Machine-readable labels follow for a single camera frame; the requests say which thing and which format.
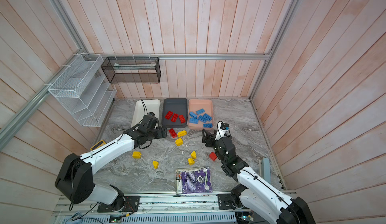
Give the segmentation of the red lego brick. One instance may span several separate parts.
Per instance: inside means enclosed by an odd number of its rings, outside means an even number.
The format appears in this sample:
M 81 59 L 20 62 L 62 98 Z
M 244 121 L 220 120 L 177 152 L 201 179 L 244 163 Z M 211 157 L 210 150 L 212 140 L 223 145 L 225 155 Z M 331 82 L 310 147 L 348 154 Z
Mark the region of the red lego brick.
M 173 112 L 168 111 L 168 113 L 166 114 L 165 118 L 166 118 L 167 120 L 169 120 L 169 119 L 171 119 L 172 116 L 173 116 Z
M 172 121 L 173 123 L 175 123 L 175 122 L 177 121 L 178 118 L 179 118 L 179 115 L 178 115 L 178 114 L 173 114 L 171 121 Z
M 216 161 L 216 159 L 217 159 L 217 155 L 216 155 L 214 152 L 211 152 L 211 153 L 209 154 L 209 157 L 210 157 L 210 159 L 211 159 L 212 161 Z
M 169 129 L 168 132 L 170 133 L 170 136 L 172 138 L 177 138 L 178 137 L 178 134 L 175 132 L 174 129 Z

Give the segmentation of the blue lego brick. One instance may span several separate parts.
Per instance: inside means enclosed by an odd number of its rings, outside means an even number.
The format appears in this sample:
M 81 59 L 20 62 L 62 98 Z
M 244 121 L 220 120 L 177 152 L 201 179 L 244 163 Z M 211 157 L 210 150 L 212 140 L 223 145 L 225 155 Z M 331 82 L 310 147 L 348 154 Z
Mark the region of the blue lego brick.
M 191 118 L 194 118 L 194 119 L 197 119 L 197 118 L 198 118 L 198 115 L 195 114 L 195 113 L 192 112 L 192 111 L 189 112 L 189 115 L 190 115 Z
M 212 128 L 212 127 L 213 127 L 212 123 L 203 124 L 203 128 Z
M 199 120 L 196 119 L 196 118 L 190 118 L 190 119 L 189 119 L 189 123 L 197 124 L 198 122 L 199 122 Z
M 208 120 L 208 121 L 211 121 L 213 118 L 210 116 L 210 115 L 208 115 L 208 114 L 204 114 L 204 117 Z
M 202 108 L 202 109 L 199 109 L 196 111 L 196 114 L 199 116 L 199 115 L 202 115 L 205 113 L 205 110 Z

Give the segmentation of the blue lego brick low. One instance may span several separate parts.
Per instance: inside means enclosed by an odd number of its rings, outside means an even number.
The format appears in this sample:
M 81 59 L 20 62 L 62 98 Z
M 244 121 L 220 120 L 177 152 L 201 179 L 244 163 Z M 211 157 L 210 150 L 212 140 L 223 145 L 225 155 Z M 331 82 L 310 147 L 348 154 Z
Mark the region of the blue lego brick low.
M 205 116 L 203 116 L 203 115 L 198 116 L 198 119 L 199 119 L 200 121 L 202 121 L 203 123 L 208 122 L 208 119 L 207 119 Z

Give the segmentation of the yellow curved lego brick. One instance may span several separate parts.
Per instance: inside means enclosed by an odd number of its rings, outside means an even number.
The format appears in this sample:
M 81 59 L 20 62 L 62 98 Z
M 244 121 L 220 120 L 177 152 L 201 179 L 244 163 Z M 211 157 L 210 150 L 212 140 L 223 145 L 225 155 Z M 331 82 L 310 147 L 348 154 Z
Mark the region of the yellow curved lego brick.
M 185 130 L 178 132 L 178 137 L 179 138 L 182 137 L 182 136 L 185 136 L 185 135 L 187 135 L 187 131 L 185 131 Z

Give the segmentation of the red lego brick low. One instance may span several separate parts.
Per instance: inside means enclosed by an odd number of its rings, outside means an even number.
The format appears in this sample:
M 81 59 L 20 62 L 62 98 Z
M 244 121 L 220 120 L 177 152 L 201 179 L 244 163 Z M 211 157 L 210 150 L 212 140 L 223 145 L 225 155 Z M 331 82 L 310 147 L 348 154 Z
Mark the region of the red lego brick low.
M 186 123 L 185 117 L 183 115 L 179 115 L 179 120 L 182 124 Z

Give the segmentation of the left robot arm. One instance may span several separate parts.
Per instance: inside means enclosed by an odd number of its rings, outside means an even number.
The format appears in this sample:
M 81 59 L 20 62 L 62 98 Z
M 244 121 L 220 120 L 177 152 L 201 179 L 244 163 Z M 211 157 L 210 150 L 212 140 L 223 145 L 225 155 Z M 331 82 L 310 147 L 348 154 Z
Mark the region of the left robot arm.
M 89 200 L 120 212 L 126 202 L 124 193 L 113 185 L 96 184 L 93 176 L 117 157 L 147 142 L 166 138 L 167 133 L 167 128 L 160 126 L 155 114 L 149 112 L 139 123 L 124 130 L 107 144 L 81 155 L 68 155 L 59 171 L 55 187 L 70 200 L 71 207 Z

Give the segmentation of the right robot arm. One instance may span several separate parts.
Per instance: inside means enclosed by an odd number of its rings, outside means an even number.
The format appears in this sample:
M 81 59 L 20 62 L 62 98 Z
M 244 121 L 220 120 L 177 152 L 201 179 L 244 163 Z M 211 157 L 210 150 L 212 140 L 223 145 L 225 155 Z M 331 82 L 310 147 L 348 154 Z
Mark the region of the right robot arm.
M 260 177 L 236 154 L 232 136 L 227 129 L 214 133 L 203 129 L 202 143 L 213 148 L 225 174 L 238 185 L 231 190 L 234 208 L 254 211 L 270 224 L 314 224 L 308 204 L 300 197 L 292 198 Z

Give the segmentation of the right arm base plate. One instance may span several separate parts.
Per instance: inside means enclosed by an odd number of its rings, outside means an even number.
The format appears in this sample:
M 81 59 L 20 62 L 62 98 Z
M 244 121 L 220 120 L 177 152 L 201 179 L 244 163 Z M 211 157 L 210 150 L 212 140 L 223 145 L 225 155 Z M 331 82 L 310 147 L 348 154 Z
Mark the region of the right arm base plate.
M 218 207 L 220 210 L 238 210 L 243 209 L 244 206 L 240 201 L 239 196 L 228 193 L 228 194 L 218 194 Z

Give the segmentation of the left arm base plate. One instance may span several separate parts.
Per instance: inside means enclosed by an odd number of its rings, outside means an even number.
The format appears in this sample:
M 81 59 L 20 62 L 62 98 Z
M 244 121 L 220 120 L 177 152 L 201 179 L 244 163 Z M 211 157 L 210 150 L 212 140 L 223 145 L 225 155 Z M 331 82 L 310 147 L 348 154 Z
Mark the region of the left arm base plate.
M 118 197 L 118 200 L 114 201 L 111 205 L 99 204 L 98 213 L 135 213 L 138 211 L 140 203 L 139 195 L 126 195 Z

